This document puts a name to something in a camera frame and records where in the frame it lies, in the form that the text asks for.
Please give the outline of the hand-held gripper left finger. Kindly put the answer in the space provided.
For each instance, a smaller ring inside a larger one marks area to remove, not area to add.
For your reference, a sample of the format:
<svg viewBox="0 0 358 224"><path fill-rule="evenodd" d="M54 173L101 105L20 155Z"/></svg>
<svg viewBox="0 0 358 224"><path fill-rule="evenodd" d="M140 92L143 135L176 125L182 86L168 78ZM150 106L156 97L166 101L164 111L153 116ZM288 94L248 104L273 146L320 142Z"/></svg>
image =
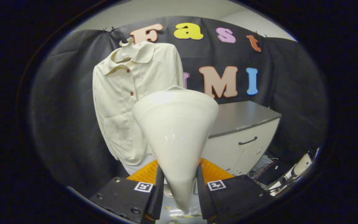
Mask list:
<svg viewBox="0 0 358 224"><path fill-rule="evenodd" d="M154 160L127 178L114 177L90 200L127 223L154 224L160 219L163 186L163 171Z"/></svg>

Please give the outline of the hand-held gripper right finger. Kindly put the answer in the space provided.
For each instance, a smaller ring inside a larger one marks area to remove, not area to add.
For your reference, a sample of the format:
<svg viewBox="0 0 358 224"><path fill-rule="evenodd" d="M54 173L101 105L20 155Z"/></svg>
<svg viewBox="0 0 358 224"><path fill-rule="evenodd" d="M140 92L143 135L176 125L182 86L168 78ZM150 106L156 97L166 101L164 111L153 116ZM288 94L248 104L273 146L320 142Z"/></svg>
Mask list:
<svg viewBox="0 0 358 224"><path fill-rule="evenodd" d="M244 223L266 211L274 197L247 175L234 176L207 159L197 168L203 219L208 223Z"/></svg>

